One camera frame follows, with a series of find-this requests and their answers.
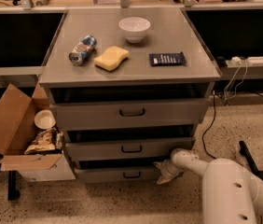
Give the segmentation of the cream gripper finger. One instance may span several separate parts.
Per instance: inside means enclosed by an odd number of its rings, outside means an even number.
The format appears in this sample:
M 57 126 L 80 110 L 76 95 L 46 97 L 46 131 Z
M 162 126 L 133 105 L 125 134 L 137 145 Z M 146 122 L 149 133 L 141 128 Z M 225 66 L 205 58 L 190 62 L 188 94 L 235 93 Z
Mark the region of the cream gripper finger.
M 161 175 L 161 176 L 159 177 L 159 179 L 157 180 L 156 184 L 157 184 L 157 185 L 167 184 L 167 183 L 173 181 L 174 179 L 175 179 L 175 176 L 172 177 L 172 178 L 167 178 L 167 177 L 164 177 L 163 175 Z

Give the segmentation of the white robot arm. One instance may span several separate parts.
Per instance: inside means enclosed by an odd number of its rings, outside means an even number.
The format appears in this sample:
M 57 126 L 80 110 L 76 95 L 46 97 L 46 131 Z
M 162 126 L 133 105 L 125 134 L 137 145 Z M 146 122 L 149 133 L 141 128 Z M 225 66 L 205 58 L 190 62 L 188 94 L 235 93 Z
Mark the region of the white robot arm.
M 184 171 L 201 177 L 203 224 L 256 224 L 263 217 L 263 180 L 235 161 L 207 162 L 195 151 L 177 148 L 154 165 L 160 171 L 159 185 Z

